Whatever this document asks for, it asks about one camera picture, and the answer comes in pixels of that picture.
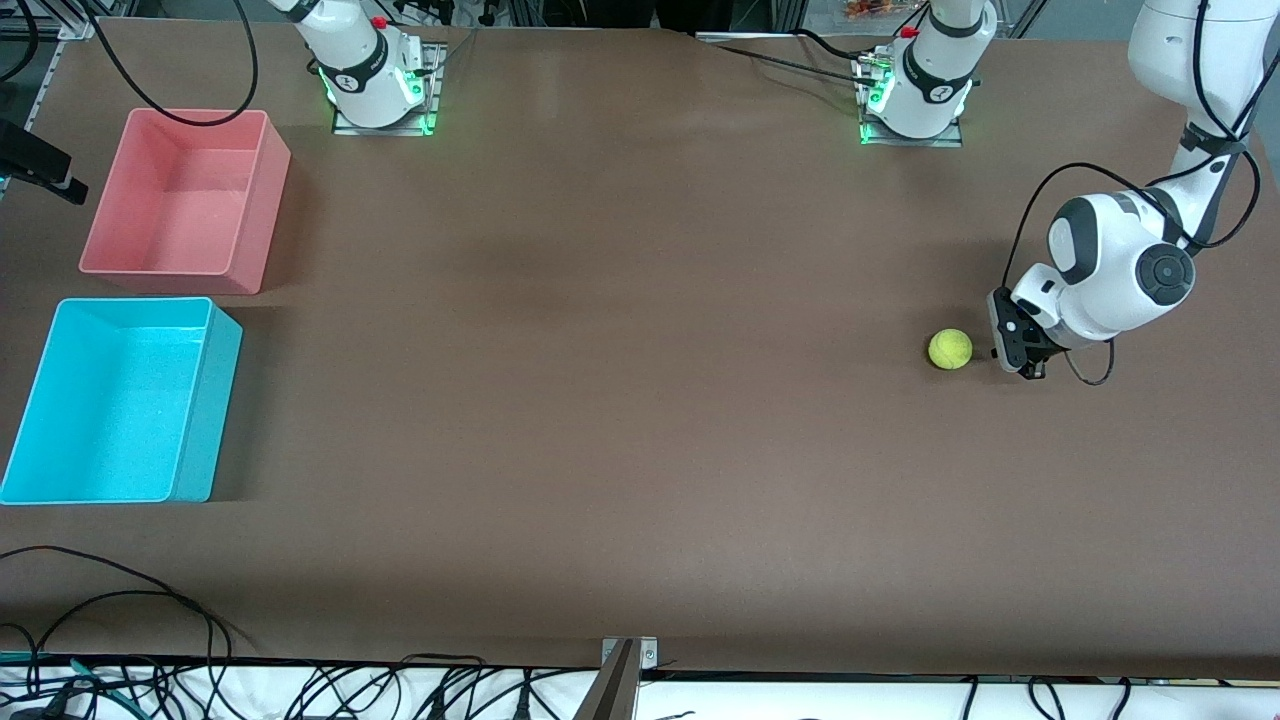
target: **yellow-green ball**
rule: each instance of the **yellow-green ball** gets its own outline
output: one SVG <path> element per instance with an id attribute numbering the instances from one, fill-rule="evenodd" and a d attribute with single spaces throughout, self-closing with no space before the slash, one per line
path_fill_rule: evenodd
<path id="1" fill-rule="evenodd" d="M 929 341 L 929 360 L 943 370 L 964 368 L 973 357 L 973 341 L 963 332 L 947 328 Z"/>

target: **black device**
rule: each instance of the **black device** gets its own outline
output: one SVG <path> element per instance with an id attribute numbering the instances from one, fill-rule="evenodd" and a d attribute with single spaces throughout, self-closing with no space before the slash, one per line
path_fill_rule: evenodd
<path id="1" fill-rule="evenodd" d="M 44 187 L 54 195 L 83 205 L 88 187 L 72 177 L 72 156 L 0 119 L 0 177 Z"/>

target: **brown tabletop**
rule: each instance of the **brown tabletop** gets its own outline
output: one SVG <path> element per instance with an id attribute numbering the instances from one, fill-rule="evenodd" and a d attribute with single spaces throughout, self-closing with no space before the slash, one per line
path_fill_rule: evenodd
<path id="1" fill-rule="evenodd" d="M 108 31 L 168 106 L 243 94 L 237 24 Z M 984 296 L 1048 170 L 1167 169 L 1183 113 L 1123 45 L 995 44 L 965 147 L 919 150 L 860 146 L 838 81 L 659 31 L 481 31 L 435 137 L 333 137 L 297 32 L 255 32 L 255 106 L 293 165 L 268 290 L 218 299 L 244 345 L 214 500 L 3 507 L 0 548 L 159 575 L 259 656 L 579 665 L 648 634 L 676 667 L 1280 673 L 1268 169 L 1107 386 L 923 356 L 943 327 L 989 347 Z M 120 293 L 76 263 L 137 105 L 97 42 L 70 45 L 36 129 L 90 204 L 0 202 L 4 456 L 54 305 Z M 1015 272 L 1065 199 L 1110 187 L 1052 186 Z M 37 626 L 132 587 L 50 556 L 0 578 L 0 619 Z M 120 600 L 50 650 L 202 634 Z"/>

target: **plastic container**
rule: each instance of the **plastic container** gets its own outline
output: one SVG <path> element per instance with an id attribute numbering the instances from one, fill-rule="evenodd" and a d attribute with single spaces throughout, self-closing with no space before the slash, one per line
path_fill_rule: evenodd
<path id="1" fill-rule="evenodd" d="M 0 503 L 209 500 L 241 336 L 207 297 L 64 300 Z"/>
<path id="2" fill-rule="evenodd" d="M 262 290 L 288 169 L 289 149 L 261 110 L 204 128 L 133 110 L 81 272 L 136 292 L 253 295 Z"/>

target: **pink plastic container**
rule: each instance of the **pink plastic container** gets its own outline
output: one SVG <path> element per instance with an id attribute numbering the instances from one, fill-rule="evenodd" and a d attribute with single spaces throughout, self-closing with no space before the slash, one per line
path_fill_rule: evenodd
<path id="1" fill-rule="evenodd" d="M 137 292 L 253 295 L 288 169 L 289 149 L 261 110 L 214 127 L 133 110 L 79 269 Z"/>

